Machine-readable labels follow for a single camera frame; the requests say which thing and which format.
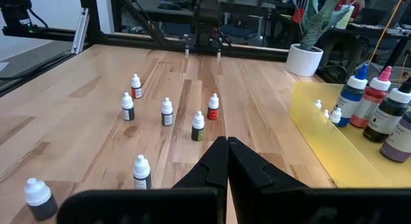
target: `yellow plastic tray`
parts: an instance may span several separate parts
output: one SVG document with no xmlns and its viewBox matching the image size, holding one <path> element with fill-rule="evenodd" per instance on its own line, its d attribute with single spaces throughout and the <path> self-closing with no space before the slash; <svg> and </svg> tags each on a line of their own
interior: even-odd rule
<svg viewBox="0 0 411 224">
<path fill-rule="evenodd" d="M 342 85 L 297 82 L 290 117 L 338 187 L 411 187 L 411 160 L 393 162 L 382 144 L 363 137 L 363 129 L 337 128 L 322 114 L 330 112 Z M 321 99 L 321 111 L 314 101 Z"/>
</svg>

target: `white plant pot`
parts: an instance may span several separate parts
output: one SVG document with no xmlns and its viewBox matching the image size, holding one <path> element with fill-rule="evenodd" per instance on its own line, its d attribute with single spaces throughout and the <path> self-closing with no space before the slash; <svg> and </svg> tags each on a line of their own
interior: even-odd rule
<svg viewBox="0 0 411 224">
<path fill-rule="evenodd" d="M 315 51 L 305 51 L 300 44 L 292 44 L 288 52 L 285 69 L 299 76 L 313 76 L 319 67 L 323 51 L 313 47 Z"/>
</svg>

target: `potted plant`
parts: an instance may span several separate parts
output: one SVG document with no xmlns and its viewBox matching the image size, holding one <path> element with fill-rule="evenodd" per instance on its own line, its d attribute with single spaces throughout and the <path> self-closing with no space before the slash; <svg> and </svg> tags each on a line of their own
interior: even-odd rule
<svg viewBox="0 0 411 224">
<path fill-rule="evenodd" d="M 308 0 L 307 7 L 300 19 L 302 40 L 292 44 L 288 53 L 285 69 L 300 76 L 313 76 L 317 70 L 323 51 L 314 47 L 324 32 L 334 26 L 349 11 L 349 7 L 334 11 L 339 0 L 326 0 L 318 11 L 318 0 Z"/>
</svg>

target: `wooden table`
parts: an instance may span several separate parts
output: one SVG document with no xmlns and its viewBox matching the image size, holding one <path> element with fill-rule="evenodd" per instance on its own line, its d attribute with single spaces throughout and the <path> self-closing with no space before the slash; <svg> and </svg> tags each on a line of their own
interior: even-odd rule
<svg viewBox="0 0 411 224">
<path fill-rule="evenodd" d="M 137 73 L 143 97 L 124 121 L 121 97 Z M 31 223 L 23 189 L 36 177 L 58 203 L 86 189 L 133 188 L 133 163 L 144 154 L 153 187 L 179 181 L 211 143 L 235 136 L 288 174 L 313 187 L 333 186 L 288 116 L 293 82 L 284 64 L 148 49 L 94 45 L 0 98 L 0 223 Z M 220 97 L 205 139 L 190 139 L 198 110 Z M 161 126 L 161 101 L 175 123 Z M 227 222 L 236 218 L 229 195 Z"/>
</svg>

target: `purple bottle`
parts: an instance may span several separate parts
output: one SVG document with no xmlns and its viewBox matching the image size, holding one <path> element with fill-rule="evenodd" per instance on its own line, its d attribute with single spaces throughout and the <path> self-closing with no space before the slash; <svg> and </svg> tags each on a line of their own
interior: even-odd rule
<svg viewBox="0 0 411 224">
<path fill-rule="evenodd" d="M 385 140 L 380 152 L 396 162 L 405 162 L 411 155 L 411 112 L 406 112 L 394 131 Z"/>
</svg>

